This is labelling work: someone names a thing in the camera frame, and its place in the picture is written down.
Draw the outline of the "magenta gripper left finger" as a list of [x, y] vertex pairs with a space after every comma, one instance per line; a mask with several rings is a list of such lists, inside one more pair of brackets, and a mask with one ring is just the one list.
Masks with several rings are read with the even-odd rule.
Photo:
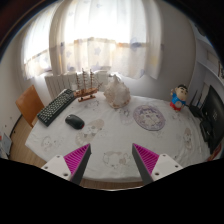
[[65, 156], [54, 156], [42, 169], [79, 185], [90, 155], [91, 145], [86, 144]]

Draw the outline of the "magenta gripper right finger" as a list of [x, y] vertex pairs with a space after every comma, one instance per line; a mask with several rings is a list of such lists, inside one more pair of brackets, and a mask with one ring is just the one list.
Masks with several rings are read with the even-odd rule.
[[167, 154], [158, 155], [135, 143], [132, 144], [132, 155], [144, 185], [182, 169], [182, 166]]

